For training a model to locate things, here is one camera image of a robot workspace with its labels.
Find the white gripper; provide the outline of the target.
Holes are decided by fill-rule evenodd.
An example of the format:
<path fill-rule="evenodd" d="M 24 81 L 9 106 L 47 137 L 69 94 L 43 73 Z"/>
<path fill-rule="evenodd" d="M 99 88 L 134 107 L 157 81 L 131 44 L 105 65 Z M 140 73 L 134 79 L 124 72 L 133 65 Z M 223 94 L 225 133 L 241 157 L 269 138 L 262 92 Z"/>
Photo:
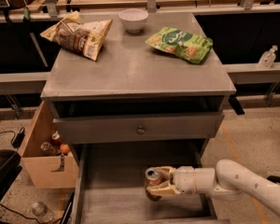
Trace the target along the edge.
<path fill-rule="evenodd" d="M 194 168 L 191 166 L 161 166 L 159 168 L 163 180 L 172 180 L 173 184 L 165 181 L 158 186 L 147 187 L 147 192 L 153 197 L 167 197 L 181 194 L 195 194 Z"/>

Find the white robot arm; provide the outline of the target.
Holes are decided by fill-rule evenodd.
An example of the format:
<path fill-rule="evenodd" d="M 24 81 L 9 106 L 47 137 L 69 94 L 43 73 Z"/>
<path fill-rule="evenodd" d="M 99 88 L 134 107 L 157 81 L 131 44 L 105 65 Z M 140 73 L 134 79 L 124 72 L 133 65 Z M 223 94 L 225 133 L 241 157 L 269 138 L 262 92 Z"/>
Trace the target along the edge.
<path fill-rule="evenodd" d="M 146 194 L 151 201 L 174 195 L 206 194 L 221 201 L 237 201 L 248 194 L 280 217 L 280 186 L 236 161 L 220 160 L 215 168 L 149 167 Z"/>

